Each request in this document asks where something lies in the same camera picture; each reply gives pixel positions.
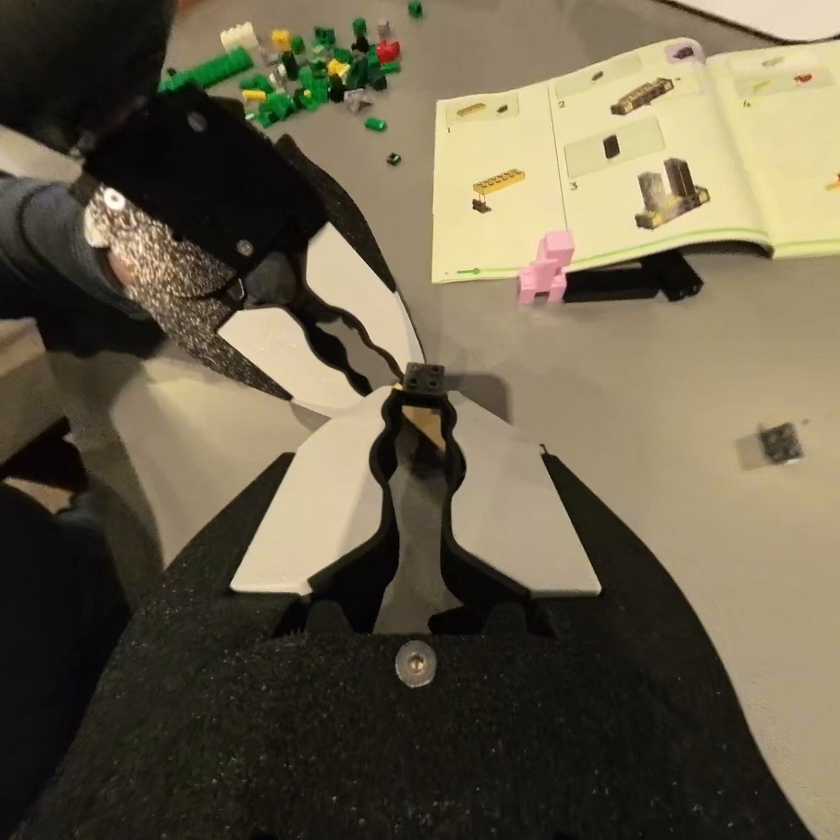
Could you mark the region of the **person's dark knitted sweater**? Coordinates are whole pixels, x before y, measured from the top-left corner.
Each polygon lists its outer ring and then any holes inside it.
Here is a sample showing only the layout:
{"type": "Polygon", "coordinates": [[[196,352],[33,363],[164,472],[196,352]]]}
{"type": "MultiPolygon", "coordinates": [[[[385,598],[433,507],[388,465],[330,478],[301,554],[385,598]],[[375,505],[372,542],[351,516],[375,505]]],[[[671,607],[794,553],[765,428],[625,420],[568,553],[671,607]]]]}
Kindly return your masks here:
{"type": "Polygon", "coordinates": [[[1,492],[1,838],[76,736],[130,617],[91,494],[58,513],[1,492]]]}

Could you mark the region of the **yellow and black brick assembly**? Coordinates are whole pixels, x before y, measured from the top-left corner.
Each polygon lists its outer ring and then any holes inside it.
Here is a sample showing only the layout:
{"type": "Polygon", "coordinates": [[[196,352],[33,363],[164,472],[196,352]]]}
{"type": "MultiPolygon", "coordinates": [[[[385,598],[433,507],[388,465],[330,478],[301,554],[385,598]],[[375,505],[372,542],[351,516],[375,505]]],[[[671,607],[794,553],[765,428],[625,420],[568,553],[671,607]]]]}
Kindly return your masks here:
{"type": "Polygon", "coordinates": [[[402,414],[416,431],[414,448],[416,457],[431,458],[445,455],[446,442],[440,415],[436,410],[424,406],[404,405],[402,414]]]}

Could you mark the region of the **white tray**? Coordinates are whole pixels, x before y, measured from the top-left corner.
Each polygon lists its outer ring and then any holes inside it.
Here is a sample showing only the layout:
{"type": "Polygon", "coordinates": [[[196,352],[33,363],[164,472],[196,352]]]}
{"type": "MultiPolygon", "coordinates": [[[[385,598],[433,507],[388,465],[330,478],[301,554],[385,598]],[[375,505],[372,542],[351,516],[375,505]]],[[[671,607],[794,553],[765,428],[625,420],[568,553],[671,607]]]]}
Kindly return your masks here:
{"type": "Polygon", "coordinates": [[[666,1],[783,44],[820,43],[839,37],[838,1],[666,1]]]}

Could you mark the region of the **person's left forearm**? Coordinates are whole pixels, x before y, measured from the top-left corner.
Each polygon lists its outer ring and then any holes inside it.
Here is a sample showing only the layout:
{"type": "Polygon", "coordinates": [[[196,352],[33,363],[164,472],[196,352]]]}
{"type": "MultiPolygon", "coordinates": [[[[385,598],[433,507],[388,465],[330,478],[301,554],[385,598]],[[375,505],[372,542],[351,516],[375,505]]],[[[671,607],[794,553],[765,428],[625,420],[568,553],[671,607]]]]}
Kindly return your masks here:
{"type": "Polygon", "coordinates": [[[2,172],[2,320],[120,312],[151,322],[88,243],[83,220],[67,185],[2,172]]]}

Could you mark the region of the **pile of loose toy bricks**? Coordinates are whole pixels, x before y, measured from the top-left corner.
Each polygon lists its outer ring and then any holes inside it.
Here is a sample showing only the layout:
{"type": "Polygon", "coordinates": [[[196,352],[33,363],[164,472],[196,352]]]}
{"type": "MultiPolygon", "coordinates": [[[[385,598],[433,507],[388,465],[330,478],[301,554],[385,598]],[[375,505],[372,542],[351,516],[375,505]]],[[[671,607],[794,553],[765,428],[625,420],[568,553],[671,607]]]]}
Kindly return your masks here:
{"type": "Polygon", "coordinates": [[[372,28],[357,16],[350,26],[350,43],[342,45],[337,30],[323,24],[313,26],[309,38],[283,27],[261,38],[252,22],[236,24],[220,32],[219,54],[182,69],[164,67],[156,90],[211,93],[233,81],[238,95],[217,102],[261,135],[328,105],[364,114],[364,130],[382,134],[388,122],[369,110],[403,72],[403,47],[386,18],[372,28]]]}

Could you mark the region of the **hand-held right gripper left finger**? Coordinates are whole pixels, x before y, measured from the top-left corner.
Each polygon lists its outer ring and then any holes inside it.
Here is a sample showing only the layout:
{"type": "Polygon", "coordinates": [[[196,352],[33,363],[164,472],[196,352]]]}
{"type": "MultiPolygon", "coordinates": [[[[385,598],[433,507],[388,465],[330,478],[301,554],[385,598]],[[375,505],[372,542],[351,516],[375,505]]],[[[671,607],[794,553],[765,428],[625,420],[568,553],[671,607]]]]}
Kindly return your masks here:
{"type": "Polygon", "coordinates": [[[314,432],[291,459],[229,584],[238,594],[312,595],[385,525],[400,388],[383,386],[314,432]]]}

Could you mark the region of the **long black brick block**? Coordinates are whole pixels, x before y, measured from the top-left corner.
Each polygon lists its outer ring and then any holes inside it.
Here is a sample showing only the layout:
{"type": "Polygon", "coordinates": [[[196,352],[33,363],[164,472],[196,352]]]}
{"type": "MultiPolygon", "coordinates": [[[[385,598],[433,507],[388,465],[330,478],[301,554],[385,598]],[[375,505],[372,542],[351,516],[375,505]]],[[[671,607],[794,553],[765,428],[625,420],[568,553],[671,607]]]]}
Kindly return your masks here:
{"type": "Polygon", "coordinates": [[[659,295],[677,302],[695,297],[703,287],[687,259],[671,249],[632,265],[571,272],[563,303],[648,300],[659,295]]]}

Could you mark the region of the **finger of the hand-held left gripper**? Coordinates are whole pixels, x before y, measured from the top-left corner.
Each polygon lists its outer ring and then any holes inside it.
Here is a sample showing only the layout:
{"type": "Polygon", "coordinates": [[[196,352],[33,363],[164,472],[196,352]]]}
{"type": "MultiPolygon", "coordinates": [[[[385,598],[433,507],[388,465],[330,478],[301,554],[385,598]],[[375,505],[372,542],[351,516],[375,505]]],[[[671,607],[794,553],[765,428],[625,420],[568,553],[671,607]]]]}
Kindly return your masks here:
{"type": "Polygon", "coordinates": [[[332,417],[370,393],[321,360],[303,326],[284,308],[237,311],[217,335],[289,393],[292,403],[314,413],[332,417]]]}
{"type": "Polygon", "coordinates": [[[400,292],[389,288],[330,222],[309,240],[303,274],[310,293],[347,317],[398,380],[410,364],[425,362],[400,292]]]}

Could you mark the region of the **person's left hand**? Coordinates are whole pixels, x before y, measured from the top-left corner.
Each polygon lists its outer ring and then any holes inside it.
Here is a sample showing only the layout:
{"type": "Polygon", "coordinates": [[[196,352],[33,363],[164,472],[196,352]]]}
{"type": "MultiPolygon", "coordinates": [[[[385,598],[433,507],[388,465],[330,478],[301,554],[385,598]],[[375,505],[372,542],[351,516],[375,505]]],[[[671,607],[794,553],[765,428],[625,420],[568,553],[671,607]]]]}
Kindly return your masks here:
{"type": "Polygon", "coordinates": [[[106,252],[106,261],[108,264],[108,271],[112,276],[112,283],[119,287],[122,294],[128,298],[136,296],[134,291],[138,277],[135,275],[131,266],[128,266],[118,255],[112,250],[106,252]]]}

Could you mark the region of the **pink pig brick figure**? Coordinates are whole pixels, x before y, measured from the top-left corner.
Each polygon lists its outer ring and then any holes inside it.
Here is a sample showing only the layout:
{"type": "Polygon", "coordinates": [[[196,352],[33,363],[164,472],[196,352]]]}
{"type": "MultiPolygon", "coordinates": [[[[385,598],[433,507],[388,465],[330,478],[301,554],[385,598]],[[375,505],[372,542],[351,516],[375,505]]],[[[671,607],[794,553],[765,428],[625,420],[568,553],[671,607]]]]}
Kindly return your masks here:
{"type": "Polygon", "coordinates": [[[541,237],[534,260],[518,273],[517,297],[520,305],[536,298],[562,302],[568,285],[566,273],[574,256],[575,243],[568,229],[554,230],[541,237]]]}

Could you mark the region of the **instruction booklet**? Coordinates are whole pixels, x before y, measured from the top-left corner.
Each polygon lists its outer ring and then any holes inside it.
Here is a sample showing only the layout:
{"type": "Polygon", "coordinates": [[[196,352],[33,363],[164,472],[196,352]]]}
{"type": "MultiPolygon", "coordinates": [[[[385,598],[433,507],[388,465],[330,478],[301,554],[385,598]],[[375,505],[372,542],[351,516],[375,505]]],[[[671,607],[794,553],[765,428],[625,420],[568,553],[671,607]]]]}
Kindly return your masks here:
{"type": "Polygon", "coordinates": [[[553,231],[570,271],[724,242],[838,256],[838,40],[707,57],[673,38],[436,104],[434,284],[509,279],[553,231]]]}

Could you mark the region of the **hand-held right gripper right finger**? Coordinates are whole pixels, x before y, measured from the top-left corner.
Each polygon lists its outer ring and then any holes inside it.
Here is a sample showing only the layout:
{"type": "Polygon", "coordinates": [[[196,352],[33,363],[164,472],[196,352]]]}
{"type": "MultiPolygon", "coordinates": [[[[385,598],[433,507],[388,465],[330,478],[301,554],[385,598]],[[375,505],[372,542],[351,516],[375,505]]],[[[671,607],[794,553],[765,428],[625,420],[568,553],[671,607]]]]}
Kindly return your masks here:
{"type": "Polygon", "coordinates": [[[540,446],[448,394],[441,573],[461,601],[598,596],[602,585],[540,446]]]}

